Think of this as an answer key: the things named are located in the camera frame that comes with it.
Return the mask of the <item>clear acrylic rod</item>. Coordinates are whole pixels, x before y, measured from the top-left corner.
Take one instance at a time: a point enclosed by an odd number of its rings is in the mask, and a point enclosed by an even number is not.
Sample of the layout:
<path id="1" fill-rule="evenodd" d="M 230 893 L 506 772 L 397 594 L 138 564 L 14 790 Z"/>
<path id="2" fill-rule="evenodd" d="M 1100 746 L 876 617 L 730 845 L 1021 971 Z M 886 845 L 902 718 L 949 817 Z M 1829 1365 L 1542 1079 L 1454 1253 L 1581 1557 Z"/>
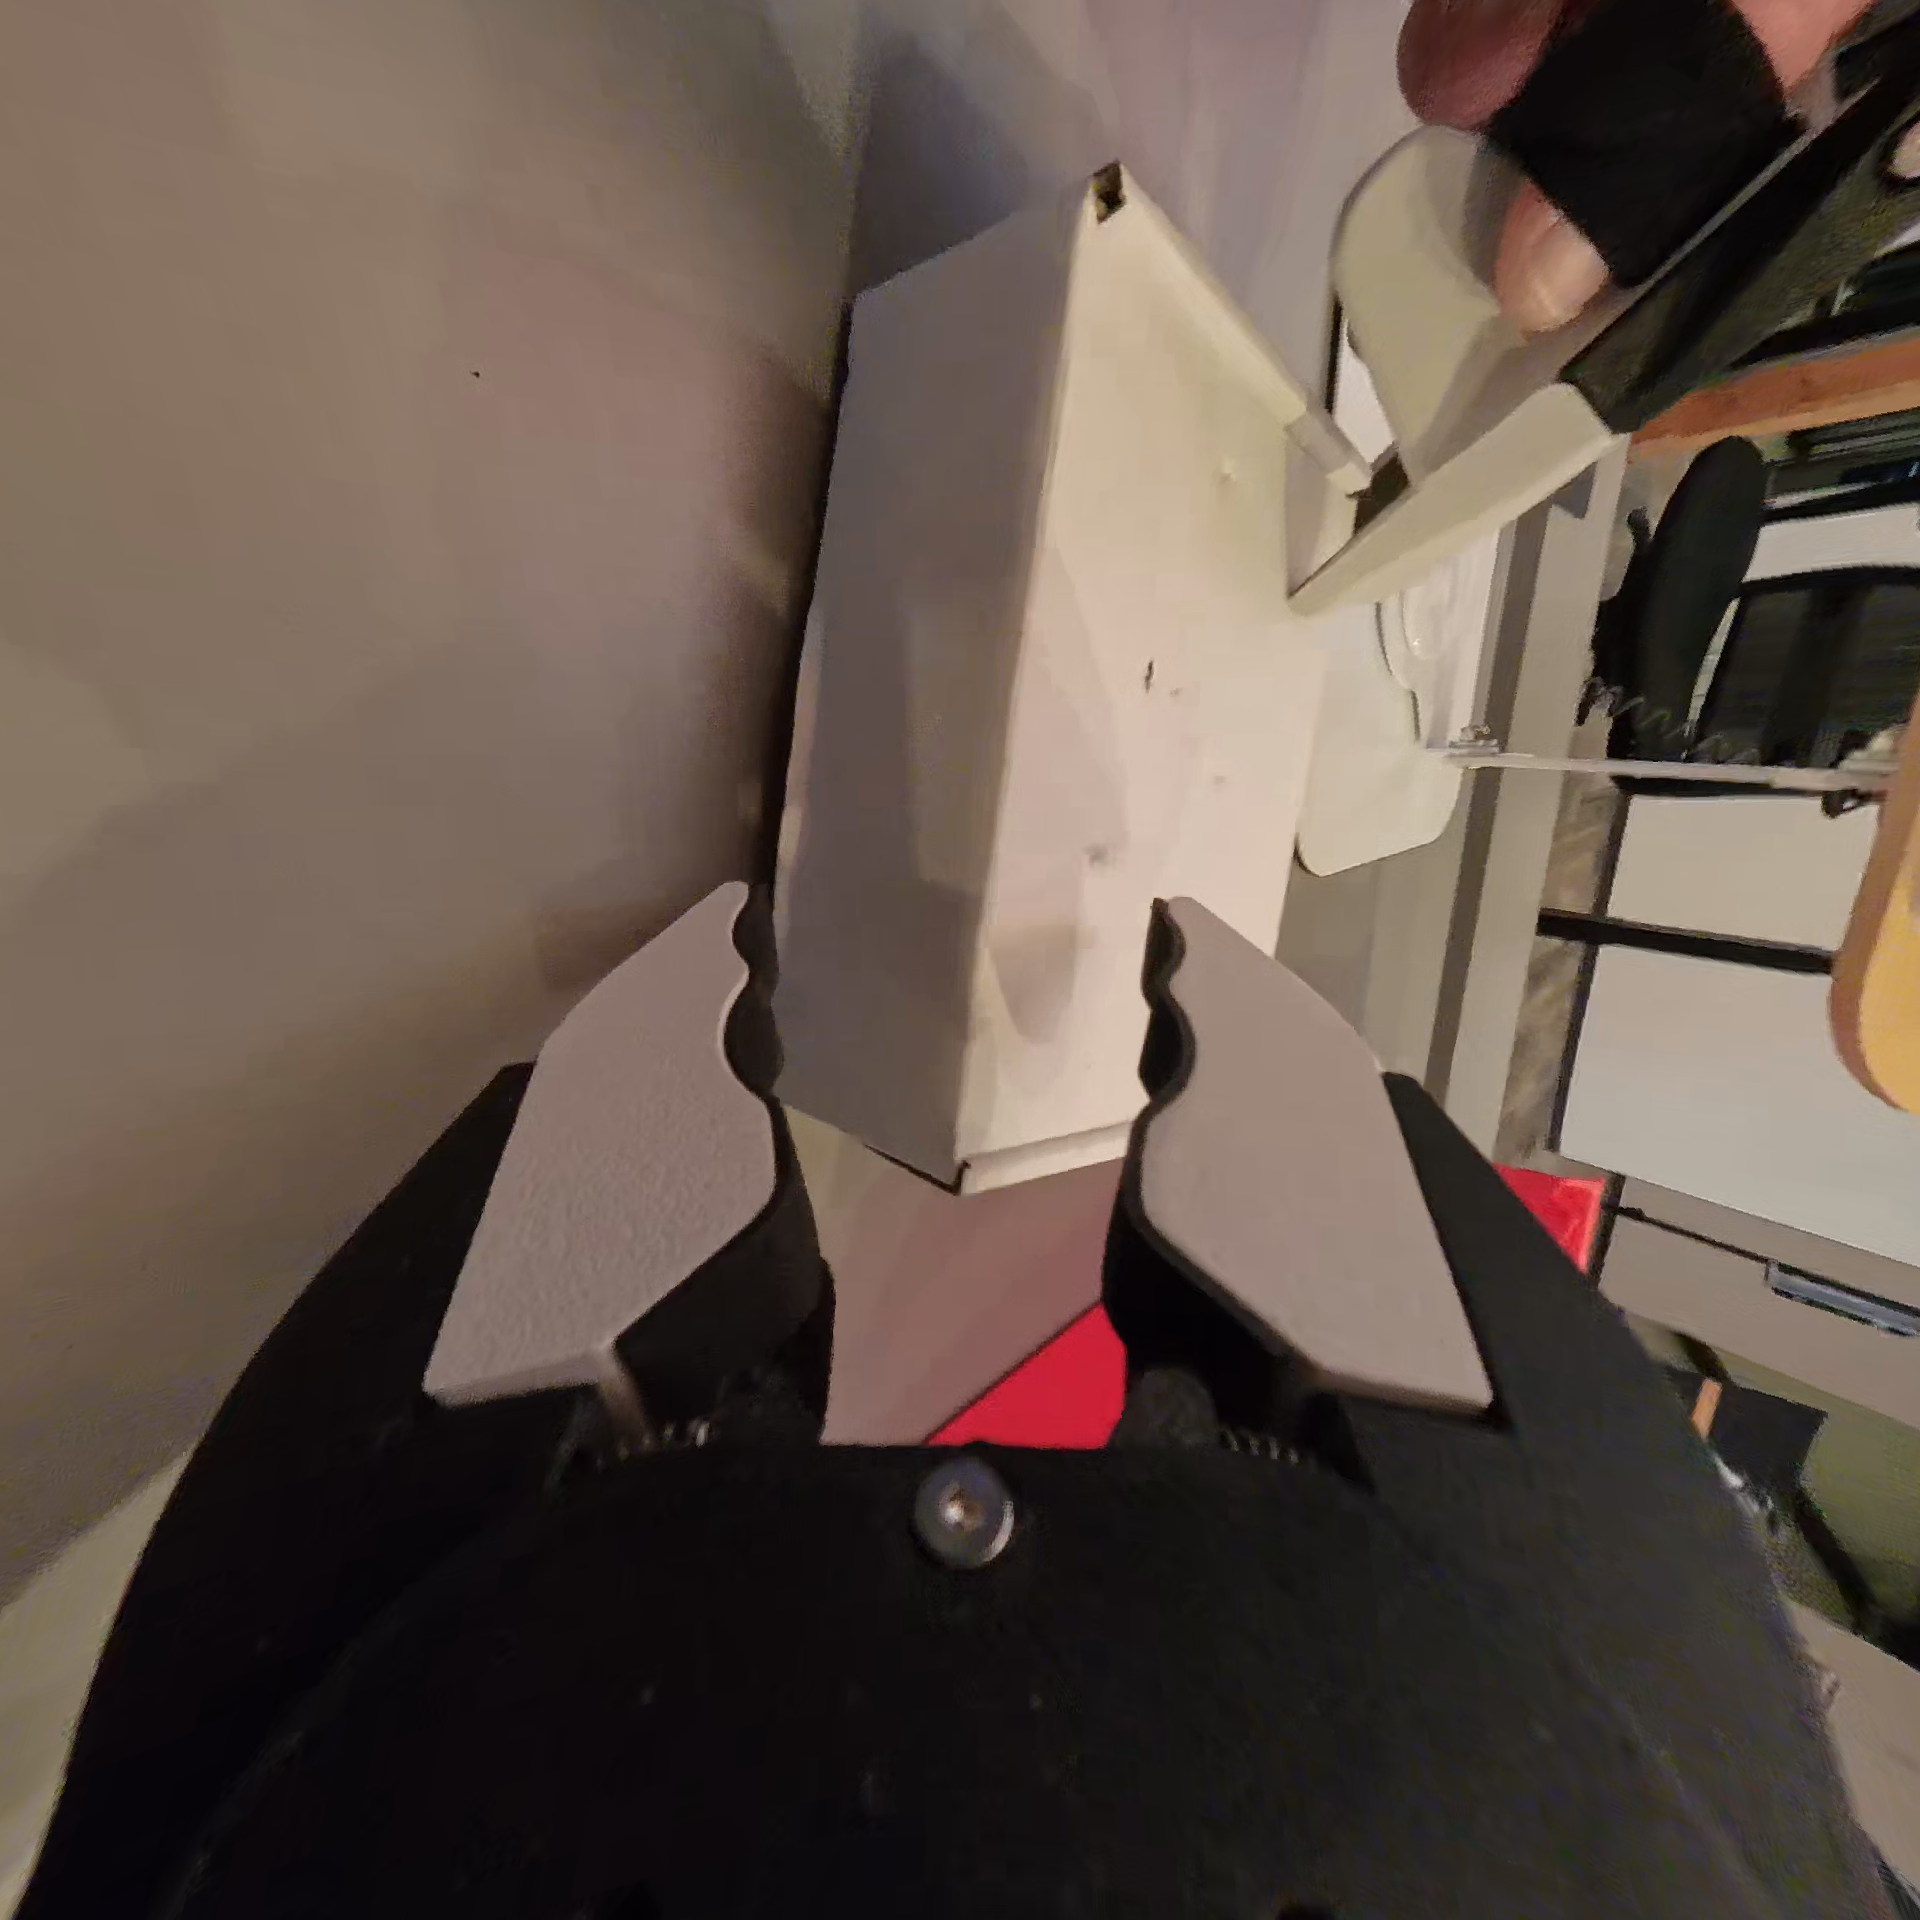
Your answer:
<path id="1" fill-rule="evenodd" d="M 1784 794 L 1797 797 L 1882 801 L 1905 761 L 1905 726 L 1873 734 L 1836 766 L 1761 764 L 1739 758 L 1609 758 L 1581 754 L 1512 753 L 1489 734 L 1424 748 L 1430 761 L 1459 772 L 1608 778 L 1632 786 L 1698 786 Z"/>

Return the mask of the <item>white cabinet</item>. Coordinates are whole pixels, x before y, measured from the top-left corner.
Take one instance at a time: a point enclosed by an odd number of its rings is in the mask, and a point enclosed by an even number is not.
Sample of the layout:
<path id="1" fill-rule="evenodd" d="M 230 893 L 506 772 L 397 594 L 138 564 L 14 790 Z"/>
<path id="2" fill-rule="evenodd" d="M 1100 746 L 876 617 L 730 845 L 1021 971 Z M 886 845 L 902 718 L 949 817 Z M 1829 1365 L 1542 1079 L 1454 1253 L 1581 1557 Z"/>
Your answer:
<path id="1" fill-rule="evenodd" d="M 1813 797 L 1632 797 L 1601 911 L 1836 954 L 1874 826 Z M 1598 949 L 1556 1142 L 1722 1209 L 1918 1259 L 1918 1119 L 1841 1061 L 1824 974 Z"/>

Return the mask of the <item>white cardboard box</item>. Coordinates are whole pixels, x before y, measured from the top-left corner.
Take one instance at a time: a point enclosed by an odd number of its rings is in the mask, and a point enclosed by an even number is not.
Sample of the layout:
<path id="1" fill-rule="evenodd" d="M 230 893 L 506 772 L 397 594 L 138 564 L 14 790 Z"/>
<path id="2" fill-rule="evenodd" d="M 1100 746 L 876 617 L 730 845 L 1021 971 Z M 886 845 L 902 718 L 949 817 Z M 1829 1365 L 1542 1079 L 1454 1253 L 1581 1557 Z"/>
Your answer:
<path id="1" fill-rule="evenodd" d="M 930 1438 L 1093 1306 L 1155 901 L 1273 951 L 1328 450 L 1117 163 L 853 299 L 776 867 L 829 1443 Z"/>

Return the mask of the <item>brown wooden desk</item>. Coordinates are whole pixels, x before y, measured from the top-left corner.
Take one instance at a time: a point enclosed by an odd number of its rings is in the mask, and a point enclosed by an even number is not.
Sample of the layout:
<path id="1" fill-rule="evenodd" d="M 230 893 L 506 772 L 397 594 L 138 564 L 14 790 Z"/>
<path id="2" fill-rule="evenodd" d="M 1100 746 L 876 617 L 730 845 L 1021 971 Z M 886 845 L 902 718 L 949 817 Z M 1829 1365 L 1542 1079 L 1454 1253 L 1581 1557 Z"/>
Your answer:
<path id="1" fill-rule="evenodd" d="M 1698 450 L 1766 442 L 1918 406 L 1918 333 L 1811 351 L 1730 374 L 1680 397 L 1632 431 L 1638 449 Z"/>

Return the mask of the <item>red plastic bin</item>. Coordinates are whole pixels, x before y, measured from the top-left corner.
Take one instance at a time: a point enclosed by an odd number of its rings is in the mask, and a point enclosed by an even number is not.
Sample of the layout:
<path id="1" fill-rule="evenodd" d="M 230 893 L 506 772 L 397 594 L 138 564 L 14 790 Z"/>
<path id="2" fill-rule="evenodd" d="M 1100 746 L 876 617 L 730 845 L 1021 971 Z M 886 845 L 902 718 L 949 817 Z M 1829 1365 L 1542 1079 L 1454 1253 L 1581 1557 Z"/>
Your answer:
<path id="1" fill-rule="evenodd" d="M 1501 1163 L 1499 1172 L 1561 1253 L 1587 1270 L 1601 1237 L 1608 1179 L 1512 1163 Z M 1123 1390 L 1123 1345 L 1104 1308 L 1093 1306 L 961 1407 L 928 1445 L 1098 1450 L 1120 1420 Z"/>

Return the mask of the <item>clear dome on white base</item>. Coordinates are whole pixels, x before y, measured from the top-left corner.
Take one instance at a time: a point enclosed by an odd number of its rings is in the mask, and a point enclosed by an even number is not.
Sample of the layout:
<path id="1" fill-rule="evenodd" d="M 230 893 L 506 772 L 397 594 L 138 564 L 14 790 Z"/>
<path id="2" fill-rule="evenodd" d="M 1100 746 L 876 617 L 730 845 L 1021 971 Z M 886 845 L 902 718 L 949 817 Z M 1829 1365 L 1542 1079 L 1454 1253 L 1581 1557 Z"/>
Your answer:
<path id="1" fill-rule="evenodd" d="M 1297 834 L 1309 873 L 1346 873 L 1446 828 L 1465 778 L 1451 750 L 1481 719 L 1506 547 L 1478 539 L 1385 601 L 1320 622 L 1328 673 Z"/>

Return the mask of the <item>instruction sheet on wooden board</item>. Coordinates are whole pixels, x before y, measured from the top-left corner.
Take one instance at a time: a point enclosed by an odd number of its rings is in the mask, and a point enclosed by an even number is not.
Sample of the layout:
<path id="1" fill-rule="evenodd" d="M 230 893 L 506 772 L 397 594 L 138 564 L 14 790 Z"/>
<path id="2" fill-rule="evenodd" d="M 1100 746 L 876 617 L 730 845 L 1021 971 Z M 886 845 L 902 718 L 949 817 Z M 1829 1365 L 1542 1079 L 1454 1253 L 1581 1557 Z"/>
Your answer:
<path id="1" fill-rule="evenodd" d="M 1918 764 L 1892 780 L 1833 958 L 1830 1037 L 1858 1086 L 1918 1115 Z"/>

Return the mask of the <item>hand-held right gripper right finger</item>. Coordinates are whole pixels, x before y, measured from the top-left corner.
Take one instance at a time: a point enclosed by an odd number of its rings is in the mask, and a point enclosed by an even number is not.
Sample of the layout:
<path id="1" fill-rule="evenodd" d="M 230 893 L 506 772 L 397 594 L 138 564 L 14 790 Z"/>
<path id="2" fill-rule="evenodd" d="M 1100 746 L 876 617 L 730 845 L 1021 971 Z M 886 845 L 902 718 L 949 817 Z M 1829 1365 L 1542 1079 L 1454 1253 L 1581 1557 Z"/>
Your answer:
<path id="1" fill-rule="evenodd" d="M 1494 1386 L 1385 1070 L 1275 955 L 1155 901 L 1120 1215 L 1313 1388 L 1474 1420 Z"/>

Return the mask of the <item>person's left hand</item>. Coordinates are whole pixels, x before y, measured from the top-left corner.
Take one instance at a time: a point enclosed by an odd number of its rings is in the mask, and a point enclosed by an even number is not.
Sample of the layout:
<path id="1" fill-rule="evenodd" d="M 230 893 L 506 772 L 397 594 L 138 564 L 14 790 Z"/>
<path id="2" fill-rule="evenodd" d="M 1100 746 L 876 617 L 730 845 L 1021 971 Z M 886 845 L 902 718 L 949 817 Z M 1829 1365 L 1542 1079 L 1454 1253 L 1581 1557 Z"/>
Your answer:
<path id="1" fill-rule="evenodd" d="M 1485 131 L 1530 79 L 1581 2 L 1414 2 L 1400 35 L 1400 85 L 1412 115 Z M 1577 321 L 1612 285 L 1593 241 L 1531 180 L 1505 214 L 1494 294 L 1530 339 Z"/>

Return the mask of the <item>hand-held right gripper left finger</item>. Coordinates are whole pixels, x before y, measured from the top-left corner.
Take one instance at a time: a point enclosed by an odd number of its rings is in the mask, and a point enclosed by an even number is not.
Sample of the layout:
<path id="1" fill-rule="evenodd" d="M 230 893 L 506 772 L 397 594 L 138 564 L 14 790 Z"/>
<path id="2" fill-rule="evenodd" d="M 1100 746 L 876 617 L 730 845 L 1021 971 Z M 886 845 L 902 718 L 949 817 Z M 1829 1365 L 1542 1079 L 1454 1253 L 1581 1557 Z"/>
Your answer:
<path id="1" fill-rule="evenodd" d="M 654 1438 L 798 1323 L 786 1282 L 725 1270 L 777 1203 L 754 1019 L 760 901 L 726 881 L 609 971 L 534 1057 L 424 1370 L 474 1407 L 585 1388 Z"/>

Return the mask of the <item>black office chair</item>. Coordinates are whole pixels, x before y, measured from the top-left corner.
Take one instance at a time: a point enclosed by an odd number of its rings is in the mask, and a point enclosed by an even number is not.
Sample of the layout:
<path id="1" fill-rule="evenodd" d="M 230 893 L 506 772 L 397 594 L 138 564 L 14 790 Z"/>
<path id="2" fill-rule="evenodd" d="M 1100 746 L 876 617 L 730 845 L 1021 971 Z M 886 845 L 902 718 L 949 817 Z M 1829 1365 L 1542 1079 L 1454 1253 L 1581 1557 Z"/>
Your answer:
<path id="1" fill-rule="evenodd" d="M 1898 731 L 1918 683 L 1916 461 L 1776 490 L 1761 445 L 1722 438 L 1601 604 L 1579 715 L 1637 764 L 1836 770 Z"/>

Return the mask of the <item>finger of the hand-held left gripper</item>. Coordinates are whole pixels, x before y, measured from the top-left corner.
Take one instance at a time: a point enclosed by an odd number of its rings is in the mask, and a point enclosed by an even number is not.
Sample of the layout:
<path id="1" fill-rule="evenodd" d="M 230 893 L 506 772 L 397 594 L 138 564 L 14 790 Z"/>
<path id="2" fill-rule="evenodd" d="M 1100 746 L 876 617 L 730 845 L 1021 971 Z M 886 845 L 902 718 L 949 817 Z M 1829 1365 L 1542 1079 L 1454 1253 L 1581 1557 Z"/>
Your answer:
<path id="1" fill-rule="evenodd" d="M 1427 478 L 1397 455 L 1357 494 L 1345 547 L 1292 587 L 1286 605 L 1298 617 L 1322 617 L 1385 601 L 1478 539 L 1497 537 L 1625 443 L 1628 435 L 1574 387 L 1554 380 Z"/>

